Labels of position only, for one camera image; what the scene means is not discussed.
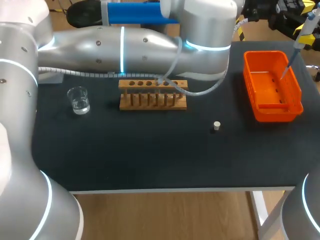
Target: white table leg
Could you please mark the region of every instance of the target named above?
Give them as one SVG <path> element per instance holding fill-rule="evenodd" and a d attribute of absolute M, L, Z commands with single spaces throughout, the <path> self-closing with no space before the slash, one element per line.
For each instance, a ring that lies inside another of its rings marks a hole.
<path fill-rule="evenodd" d="M 250 192 L 258 227 L 258 239 L 270 240 L 281 228 L 281 208 L 290 191 L 286 191 L 270 215 L 268 215 L 262 191 Z"/>

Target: wooden peg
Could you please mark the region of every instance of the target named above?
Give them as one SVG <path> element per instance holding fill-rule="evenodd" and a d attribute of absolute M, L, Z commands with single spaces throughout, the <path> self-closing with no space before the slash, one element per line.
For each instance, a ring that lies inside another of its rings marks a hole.
<path fill-rule="evenodd" d="M 158 106 L 158 102 L 159 102 L 159 93 L 155 94 L 155 105 Z"/>
<path fill-rule="evenodd" d="M 134 105 L 134 94 L 133 93 L 130 94 L 130 103 L 131 103 L 131 106 Z"/>
<path fill-rule="evenodd" d="M 168 102 L 168 94 L 165 93 L 164 94 L 164 100 L 163 100 L 164 106 L 167 106 L 167 102 Z"/>
<path fill-rule="evenodd" d="M 123 97 L 124 97 L 125 100 L 127 100 L 127 96 L 128 96 L 128 90 L 125 89 L 124 93 L 123 93 Z"/>
<path fill-rule="evenodd" d="M 172 106 L 176 105 L 176 94 L 174 93 L 172 96 Z"/>
<path fill-rule="evenodd" d="M 150 105 L 150 92 L 148 92 L 148 100 L 147 100 L 148 106 Z"/>
<path fill-rule="evenodd" d="M 141 95 L 141 92 L 139 92 L 139 106 L 141 106 L 142 104 L 142 95 Z"/>

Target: orange container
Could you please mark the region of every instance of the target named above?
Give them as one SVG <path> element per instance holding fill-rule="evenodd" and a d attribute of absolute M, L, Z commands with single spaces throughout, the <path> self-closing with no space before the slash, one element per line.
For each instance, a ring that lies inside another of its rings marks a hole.
<path fill-rule="evenodd" d="M 304 111 L 301 89 L 282 51 L 244 53 L 244 81 L 258 122 L 291 122 Z"/>

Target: cable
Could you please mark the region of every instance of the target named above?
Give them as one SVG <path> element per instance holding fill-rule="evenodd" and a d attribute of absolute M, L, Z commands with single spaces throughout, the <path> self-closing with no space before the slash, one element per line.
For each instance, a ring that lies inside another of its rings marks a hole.
<path fill-rule="evenodd" d="M 238 29 L 245 23 L 248 22 L 248 18 L 245 18 L 243 20 L 241 20 L 240 22 L 238 22 L 238 24 L 236 24 L 234 26 L 234 29 L 233 29 L 233 35 L 235 34 L 235 32 L 238 31 Z M 182 48 L 182 40 L 181 38 L 179 38 L 179 45 L 181 46 Z M 168 76 L 171 74 L 171 72 L 173 71 L 173 69 L 175 68 L 177 62 L 178 62 L 178 59 L 179 59 L 179 56 L 180 56 L 180 53 L 181 53 L 181 49 L 178 47 L 178 52 L 176 54 L 176 57 L 169 69 L 169 71 L 164 75 L 164 76 Z M 205 91 L 200 91 L 200 92 L 191 92 L 191 91 L 187 91 L 187 90 L 184 90 L 182 89 L 181 87 L 179 87 L 177 84 L 175 84 L 173 81 L 171 81 L 170 79 L 168 78 L 165 78 L 165 81 L 168 82 L 171 86 L 173 86 L 175 89 L 177 89 L 179 92 L 187 95 L 187 96 L 192 96 L 192 97 L 197 97 L 197 96 L 203 96 L 203 95 L 206 95 L 210 92 L 212 92 L 213 90 L 215 90 L 217 87 L 219 87 L 222 82 L 225 80 L 226 78 L 226 75 L 227 75 L 227 72 L 228 72 L 228 69 L 229 69 L 229 57 L 228 57 L 228 60 L 227 60 L 227 65 L 226 65 L 226 70 L 222 76 L 222 78 L 220 78 L 212 87 L 208 88 L 207 90 Z"/>
<path fill-rule="evenodd" d="M 77 77 L 88 78 L 101 78 L 101 79 L 116 79 L 116 78 L 161 78 L 162 75 L 153 73 L 92 73 L 83 71 L 73 71 L 68 69 L 56 68 L 56 67 L 38 67 L 39 74 L 43 73 L 57 73 L 65 74 Z"/>
<path fill-rule="evenodd" d="M 245 24 L 247 22 L 248 22 L 248 19 L 245 18 L 242 21 L 240 21 L 238 24 L 236 24 L 233 29 L 233 34 L 235 34 L 235 32 L 238 31 L 238 28 L 240 28 L 243 24 Z M 177 37 L 177 39 L 178 39 L 177 54 L 171 64 L 168 72 L 165 75 L 152 74 L 152 73 L 89 73 L 89 72 L 73 71 L 73 70 L 55 68 L 55 67 L 39 67 L 38 71 L 40 74 L 50 72 L 50 73 L 61 73 L 61 74 L 65 74 L 65 75 L 72 75 L 72 76 L 78 76 L 78 77 L 90 77 L 90 78 L 157 78 L 159 81 L 165 80 L 170 85 L 175 87 L 175 89 L 177 89 L 179 92 L 181 92 L 187 96 L 193 96 L 193 97 L 203 96 L 205 94 L 212 92 L 217 87 L 219 87 L 227 75 L 227 72 L 229 69 L 229 57 L 227 60 L 227 67 L 226 67 L 226 70 L 223 74 L 223 77 L 220 78 L 212 87 L 208 88 L 205 91 L 201 91 L 201 92 L 187 91 L 187 90 L 184 90 L 181 87 L 177 86 L 173 81 L 168 79 L 168 76 L 175 69 L 175 67 L 178 63 L 181 51 L 182 51 L 182 46 L 183 46 L 182 39 L 180 37 Z"/>

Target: table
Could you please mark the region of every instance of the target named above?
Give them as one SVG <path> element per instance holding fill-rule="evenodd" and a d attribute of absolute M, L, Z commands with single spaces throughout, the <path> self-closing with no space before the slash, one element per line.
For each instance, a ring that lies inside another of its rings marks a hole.
<path fill-rule="evenodd" d="M 243 55 L 262 50 L 290 56 L 293 43 L 232 43 L 223 84 L 188 97 L 187 111 L 121 112 L 116 79 L 65 76 L 62 84 L 40 84 L 34 161 L 72 193 L 252 191 L 259 238 L 269 239 L 289 192 L 268 217 L 261 190 L 291 190 L 317 164 L 320 96 L 299 55 L 292 68 L 303 114 L 291 123 L 258 123 Z M 188 81 L 195 92 L 212 84 Z M 75 86 L 88 89 L 91 110 L 83 116 L 73 114 L 66 96 Z M 212 134 L 215 121 L 221 127 Z"/>

